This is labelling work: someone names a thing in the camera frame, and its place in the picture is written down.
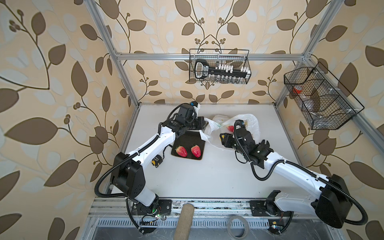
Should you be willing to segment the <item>fake peach with leaves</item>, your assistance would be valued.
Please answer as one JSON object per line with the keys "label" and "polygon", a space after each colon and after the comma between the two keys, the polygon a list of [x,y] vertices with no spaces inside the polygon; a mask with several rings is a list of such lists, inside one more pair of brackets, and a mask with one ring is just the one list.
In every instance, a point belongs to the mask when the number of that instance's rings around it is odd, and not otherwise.
{"label": "fake peach with leaves", "polygon": [[234,126],[233,125],[228,125],[227,126],[227,130],[230,132],[230,133],[233,133],[234,132]]}

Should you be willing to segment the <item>white plastic bag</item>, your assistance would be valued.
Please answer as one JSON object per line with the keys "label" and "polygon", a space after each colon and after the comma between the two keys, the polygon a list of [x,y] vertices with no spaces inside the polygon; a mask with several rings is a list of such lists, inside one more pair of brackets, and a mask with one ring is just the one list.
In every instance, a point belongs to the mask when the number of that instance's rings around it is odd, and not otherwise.
{"label": "white plastic bag", "polygon": [[232,118],[222,115],[216,115],[214,118],[205,118],[207,126],[204,130],[199,130],[200,137],[203,141],[211,144],[212,146],[225,149],[222,145],[221,134],[233,134],[234,124],[236,120],[243,120],[246,130],[249,131],[256,143],[261,140],[261,133],[258,119],[252,114],[240,114]]}

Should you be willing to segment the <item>red fake strawberry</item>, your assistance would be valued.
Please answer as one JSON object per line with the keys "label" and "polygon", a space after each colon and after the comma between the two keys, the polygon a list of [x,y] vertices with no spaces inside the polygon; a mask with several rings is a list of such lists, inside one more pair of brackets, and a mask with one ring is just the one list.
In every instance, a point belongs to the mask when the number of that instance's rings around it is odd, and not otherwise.
{"label": "red fake strawberry", "polygon": [[201,148],[198,145],[195,145],[191,148],[191,153],[195,158],[200,158],[202,155]]}
{"label": "red fake strawberry", "polygon": [[176,148],[176,153],[177,153],[178,156],[180,156],[182,158],[186,158],[188,156],[188,152],[185,149],[185,147],[183,147],[183,146],[177,147]]}

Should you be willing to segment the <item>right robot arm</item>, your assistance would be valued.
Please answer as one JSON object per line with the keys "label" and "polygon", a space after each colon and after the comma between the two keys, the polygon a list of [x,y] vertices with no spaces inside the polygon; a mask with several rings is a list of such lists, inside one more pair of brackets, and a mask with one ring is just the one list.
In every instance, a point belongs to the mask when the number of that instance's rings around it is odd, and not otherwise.
{"label": "right robot arm", "polygon": [[290,214],[286,225],[274,234],[282,234],[296,212],[317,216],[336,229],[344,224],[363,226],[368,223],[366,210],[350,195],[343,178],[338,175],[328,177],[291,162],[275,152],[266,140],[256,143],[244,121],[236,120],[234,131],[221,133],[220,140],[224,147],[234,149],[245,158],[258,181],[264,182],[277,173],[307,192],[306,195],[293,195],[273,190],[258,207],[270,216]]}

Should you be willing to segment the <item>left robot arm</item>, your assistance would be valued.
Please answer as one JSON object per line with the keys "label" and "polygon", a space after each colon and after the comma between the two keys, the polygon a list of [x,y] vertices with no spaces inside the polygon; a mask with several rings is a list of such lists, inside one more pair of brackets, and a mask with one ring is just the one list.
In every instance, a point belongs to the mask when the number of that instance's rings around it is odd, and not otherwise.
{"label": "left robot arm", "polygon": [[[202,130],[206,124],[204,117],[198,116],[201,105],[196,102],[182,103],[174,108],[167,119],[159,123],[157,133],[137,149],[125,154],[118,153],[113,166],[96,182],[95,195],[100,198],[124,198],[131,222],[137,230],[145,235],[148,233],[133,218],[129,201],[141,204],[152,216],[159,213],[159,196],[146,187],[144,169],[168,145],[187,131]],[[111,183],[121,192],[104,194],[100,192],[101,183],[111,176]]]}

